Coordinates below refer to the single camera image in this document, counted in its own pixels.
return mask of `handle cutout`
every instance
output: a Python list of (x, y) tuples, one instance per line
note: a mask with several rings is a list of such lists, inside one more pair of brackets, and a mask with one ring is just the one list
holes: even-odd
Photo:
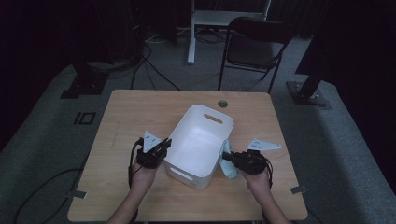
[(192, 178), (191, 178), (190, 176), (181, 173), (179, 170), (176, 170), (176, 169), (174, 169), (173, 167), (171, 167), (171, 171), (172, 171), (172, 172), (175, 172), (175, 173), (178, 174), (178, 175), (181, 175), (181, 176), (183, 176), (183, 177), (189, 179), (190, 181), (192, 181)]
[(217, 123), (219, 123), (219, 124), (222, 124), (222, 123), (223, 123), (221, 119), (217, 119), (217, 118), (215, 118), (215, 117), (213, 117), (213, 116), (210, 116), (210, 115), (208, 115), (208, 114), (204, 114), (204, 117), (207, 118), (207, 119), (211, 119), (211, 120), (213, 120), (213, 121), (215, 121), (215, 122), (217, 122)]

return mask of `black chair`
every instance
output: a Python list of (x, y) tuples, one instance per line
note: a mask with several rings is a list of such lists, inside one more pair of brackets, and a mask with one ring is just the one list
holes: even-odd
[(264, 72), (262, 80), (275, 68), (268, 93), (273, 87), (283, 50), (293, 38), (291, 26), (280, 21), (248, 17), (233, 19), (227, 28), (218, 91), (224, 67)]

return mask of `gray carpet floor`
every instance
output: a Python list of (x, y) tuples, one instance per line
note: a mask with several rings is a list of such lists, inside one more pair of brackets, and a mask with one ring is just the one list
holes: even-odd
[[(216, 41), (213, 35), (198, 36)], [(286, 82), (305, 81), (306, 76), (294, 72), (309, 41), (295, 37), (290, 42), (271, 92), (295, 173), (300, 185), (307, 189), (303, 195), (309, 216), (296, 223), (396, 223), (396, 197), (336, 88), (326, 82), (319, 85), (318, 90), (329, 103), (327, 107), (295, 105), (292, 101)], [(152, 38), (147, 43), (152, 52), (149, 55), (145, 48), (144, 54), (183, 91), (215, 91), (223, 43), (198, 41), (195, 64), (187, 65), (188, 43), (184, 36), (175, 45)], [(47, 219), (49, 223), (70, 223), (69, 191), (78, 181), (77, 169), (90, 152), (111, 92), (130, 89), (132, 75), (132, 69), (113, 72), (101, 95), (81, 95), (78, 99), (60, 99), (76, 76), (72, 66), (52, 80), (0, 154), (0, 223), (42, 223)], [(223, 79), (222, 90), (266, 91), (269, 78), (259, 81), (260, 77), (249, 72), (241, 76), (241, 71), (230, 70)], [(175, 87), (145, 63), (135, 74), (134, 89)], [(79, 113), (95, 117), (91, 124), (80, 124), (76, 122)]]

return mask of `white desk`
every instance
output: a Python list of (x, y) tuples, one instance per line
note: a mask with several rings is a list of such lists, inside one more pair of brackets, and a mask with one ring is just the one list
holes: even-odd
[(271, 0), (265, 2), (264, 11), (257, 12), (235, 12), (235, 11), (212, 11), (212, 10), (195, 10), (195, 0), (191, 0), (191, 36), (189, 47), (189, 58), (187, 63), (194, 64), (195, 59), (195, 24), (197, 25), (218, 25), (228, 26), (230, 22), (237, 17), (251, 17), (266, 20), (267, 12)]

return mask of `chair seat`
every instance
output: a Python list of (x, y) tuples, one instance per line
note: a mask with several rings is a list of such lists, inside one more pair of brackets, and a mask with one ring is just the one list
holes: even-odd
[(276, 65), (276, 56), (271, 43), (252, 41), (247, 37), (234, 35), (230, 38), (227, 61), (236, 65), (248, 64), (252, 67), (272, 69)]

